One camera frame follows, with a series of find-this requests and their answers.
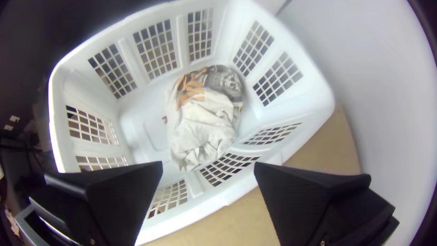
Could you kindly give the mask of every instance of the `white wall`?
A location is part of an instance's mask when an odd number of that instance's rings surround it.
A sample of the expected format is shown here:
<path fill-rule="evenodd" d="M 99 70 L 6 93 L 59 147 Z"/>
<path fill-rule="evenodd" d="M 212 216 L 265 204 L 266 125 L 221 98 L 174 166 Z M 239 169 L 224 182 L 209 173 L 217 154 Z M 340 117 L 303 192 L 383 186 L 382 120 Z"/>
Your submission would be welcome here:
<path fill-rule="evenodd" d="M 273 15 L 276 15 L 278 11 L 281 9 L 282 5 L 284 5 L 286 0 L 254 0 L 260 6 L 262 6 L 265 10 L 270 12 Z"/>
<path fill-rule="evenodd" d="M 344 104 L 371 188 L 396 207 L 387 245 L 408 245 L 437 175 L 437 69 L 414 12 L 406 0 L 293 0 L 280 19 Z"/>

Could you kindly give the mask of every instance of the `crumpled fabric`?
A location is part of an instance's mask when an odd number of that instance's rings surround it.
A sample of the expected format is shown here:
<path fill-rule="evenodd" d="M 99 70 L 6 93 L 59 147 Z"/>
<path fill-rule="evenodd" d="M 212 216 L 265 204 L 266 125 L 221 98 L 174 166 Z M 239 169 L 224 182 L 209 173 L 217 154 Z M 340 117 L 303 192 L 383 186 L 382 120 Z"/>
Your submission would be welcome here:
<path fill-rule="evenodd" d="M 180 171 L 191 171 L 225 154 L 243 108 L 238 75 L 223 65 L 182 76 L 167 90 L 170 156 Z"/>

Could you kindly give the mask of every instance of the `wall outlet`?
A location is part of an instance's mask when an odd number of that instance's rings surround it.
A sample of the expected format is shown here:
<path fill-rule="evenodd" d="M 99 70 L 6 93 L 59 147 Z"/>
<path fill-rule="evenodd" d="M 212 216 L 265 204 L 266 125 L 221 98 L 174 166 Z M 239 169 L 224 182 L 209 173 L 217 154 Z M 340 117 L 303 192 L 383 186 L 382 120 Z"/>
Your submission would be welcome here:
<path fill-rule="evenodd" d="M 10 117 L 10 119 L 9 119 L 10 121 L 13 121 L 13 122 L 19 122 L 20 121 L 20 118 L 18 118 L 18 117 L 16 117 L 16 116 L 11 116 Z"/>

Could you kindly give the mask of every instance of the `white plastic laundry basket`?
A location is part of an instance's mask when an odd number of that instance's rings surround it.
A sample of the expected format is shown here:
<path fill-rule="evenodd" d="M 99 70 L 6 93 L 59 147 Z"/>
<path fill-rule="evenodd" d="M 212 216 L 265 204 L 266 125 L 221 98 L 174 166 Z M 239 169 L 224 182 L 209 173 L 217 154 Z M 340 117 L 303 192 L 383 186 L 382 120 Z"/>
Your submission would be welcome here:
<path fill-rule="evenodd" d="M 244 78 L 237 137 L 217 161 L 179 172 L 169 158 L 164 88 L 217 64 Z M 332 92 L 303 46 L 249 0 L 182 0 L 135 13 L 66 55 L 49 88 L 60 172 L 163 162 L 137 245 L 251 191 L 254 161 L 283 164 L 334 110 Z"/>

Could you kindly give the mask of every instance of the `beige floor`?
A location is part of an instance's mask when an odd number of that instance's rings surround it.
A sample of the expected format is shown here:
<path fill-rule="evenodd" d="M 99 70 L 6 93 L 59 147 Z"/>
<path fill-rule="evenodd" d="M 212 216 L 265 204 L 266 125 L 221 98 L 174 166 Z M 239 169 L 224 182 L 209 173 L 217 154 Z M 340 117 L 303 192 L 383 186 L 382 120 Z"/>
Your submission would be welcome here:
<path fill-rule="evenodd" d="M 359 174 L 355 144 L 342 109 L 337 107 L 324 126 L 284 165 L 331 174 Z M 259 188 L 232 205 L 143 246 L 206 245 L 279 245 Z"/>

